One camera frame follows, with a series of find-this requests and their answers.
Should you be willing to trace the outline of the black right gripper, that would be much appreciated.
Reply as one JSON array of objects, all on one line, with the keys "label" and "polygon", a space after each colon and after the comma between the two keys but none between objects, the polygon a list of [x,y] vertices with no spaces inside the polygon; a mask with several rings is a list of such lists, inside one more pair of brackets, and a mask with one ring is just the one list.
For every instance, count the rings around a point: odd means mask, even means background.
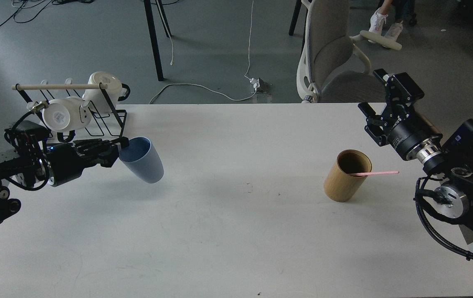
[{"label": "black right gripper", "polygon": [[366,117],[365,131],[380,147],[391,145],[404,160],[427,162],[442,153],[442,134],[414,108],[424,91],[407,73],[388,74],[384,69],[373,71],[384,85],[386,105],[377,114],[369,103],[359,103]]}]

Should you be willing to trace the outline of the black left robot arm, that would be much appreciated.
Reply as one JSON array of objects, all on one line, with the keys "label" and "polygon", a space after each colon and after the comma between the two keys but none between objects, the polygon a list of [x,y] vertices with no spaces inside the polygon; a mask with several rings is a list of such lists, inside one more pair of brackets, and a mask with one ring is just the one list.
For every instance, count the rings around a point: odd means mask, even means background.
[{"label": "black left robot arm", "polygon": [[5,139],[13,150],[0,162],[0,223],[21,209],[18,199],[10,198],[8,184],[36,191],[46,184],[57,187],[81,177],[83,170],[96,165],[110,168],[119,151],[129,146],[129,139],[112,141],[100,138],[58,143],[48,147],[50,130],[24,120],[5,130]]}]

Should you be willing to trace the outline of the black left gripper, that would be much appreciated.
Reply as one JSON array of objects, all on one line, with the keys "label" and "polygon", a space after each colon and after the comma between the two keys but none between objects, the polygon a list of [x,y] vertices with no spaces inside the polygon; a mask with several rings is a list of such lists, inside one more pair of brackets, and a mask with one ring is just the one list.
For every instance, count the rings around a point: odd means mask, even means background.
[{"label": "black left gripper", "polygon": [[112,143],[102,139],[86,139],[61,143],[46,151],[50,177],[48,184],[57,187],[81,177],[85,168],[100,165],[111,168],[119,157],[119,150],[129,147],[128,138],[116,138]]}]

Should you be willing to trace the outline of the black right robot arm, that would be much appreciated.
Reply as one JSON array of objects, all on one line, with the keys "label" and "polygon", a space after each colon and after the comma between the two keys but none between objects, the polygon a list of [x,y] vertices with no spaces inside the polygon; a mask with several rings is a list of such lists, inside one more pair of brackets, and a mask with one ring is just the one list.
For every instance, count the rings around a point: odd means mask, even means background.
[{"label": "black right robot arm", "polygon": [[416,181],[414,201],[428,234],[444,248],[473,260],[467,251],[441,236],[427,215],[441,222],[463,225],[473,232],[473,119],[468,119],[441,144],[442,134],[414,103],[424,92],[407,73],[373,72],[386,90],[386,107],[376,114],[369,103],[358,108],[366,117],[365,132],[380,147],[391,145],[405,161],[418,160],[425,177]]}]

